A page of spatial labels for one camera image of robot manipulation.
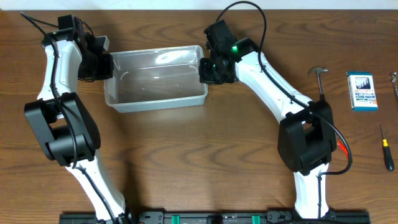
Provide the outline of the clear plastic container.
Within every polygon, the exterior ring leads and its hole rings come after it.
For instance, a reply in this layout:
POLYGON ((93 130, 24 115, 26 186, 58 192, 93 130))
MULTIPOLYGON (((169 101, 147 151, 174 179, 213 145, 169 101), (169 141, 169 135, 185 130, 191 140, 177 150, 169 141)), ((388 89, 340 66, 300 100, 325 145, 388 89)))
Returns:
POLYGON ((120 113, 202 105, 199 45, 113 52, 113 77, 104 81, 108 106, 120 113))

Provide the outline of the small claw hammer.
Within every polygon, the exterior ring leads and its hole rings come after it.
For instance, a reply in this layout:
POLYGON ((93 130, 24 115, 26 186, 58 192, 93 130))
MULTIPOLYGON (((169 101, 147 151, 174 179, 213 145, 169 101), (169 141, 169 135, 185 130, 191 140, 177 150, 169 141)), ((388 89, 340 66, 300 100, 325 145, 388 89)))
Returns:
POLYGON ((320 90, 320 99, 325 100, 325 94, 323 91, 323 85, 322 85, 322 73, 327 73, 328 69, 326 67, 313 67, 308 71, 308 74, 315 73, 317 75, 317 81, 318 81, 318 87, 320 90))

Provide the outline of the red black pliers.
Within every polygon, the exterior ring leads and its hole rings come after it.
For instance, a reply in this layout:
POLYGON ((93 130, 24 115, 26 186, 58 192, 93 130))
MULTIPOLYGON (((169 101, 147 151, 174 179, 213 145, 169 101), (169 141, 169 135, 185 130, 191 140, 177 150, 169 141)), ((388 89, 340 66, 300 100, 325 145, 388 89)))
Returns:
POLYGON ((349 159, 348 150, 347 150, 346 146, 343 144, 343 142, 341 141, 341 139, 337 140, 337 146, 344 152, 346 158, 349 159))

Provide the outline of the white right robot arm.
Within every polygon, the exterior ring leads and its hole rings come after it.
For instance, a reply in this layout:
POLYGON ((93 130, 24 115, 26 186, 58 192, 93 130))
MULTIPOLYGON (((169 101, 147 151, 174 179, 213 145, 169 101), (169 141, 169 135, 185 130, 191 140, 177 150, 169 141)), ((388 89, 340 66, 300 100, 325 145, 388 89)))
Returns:
POLYGON ((210 56, 200 60, 200 82, 242 82, 262 100, 279 124, 278 153, 294 173, 297 215, 303 219, 323 218, 329 211, 325 173, 336 149, 330 105, 296 90, 251 39, 238 40, 224 20, 208 26, 204 34, 210 56))

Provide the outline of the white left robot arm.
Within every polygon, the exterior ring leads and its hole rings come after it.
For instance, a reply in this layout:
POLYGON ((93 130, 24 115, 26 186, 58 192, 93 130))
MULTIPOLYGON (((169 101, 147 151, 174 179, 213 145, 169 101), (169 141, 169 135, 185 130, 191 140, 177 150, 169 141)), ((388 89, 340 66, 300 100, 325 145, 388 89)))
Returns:
POLYGON ((78 96, 78 81, 106 80, 114 69, 108 38, 86 27, 66 15, 58 18, 54 32, 43 33, 44 84, 24 114, 45 156, 76 178, 95 208, 93 214, 61 214, 60 223, 135 223, 104 167, 98 127, 78 96))

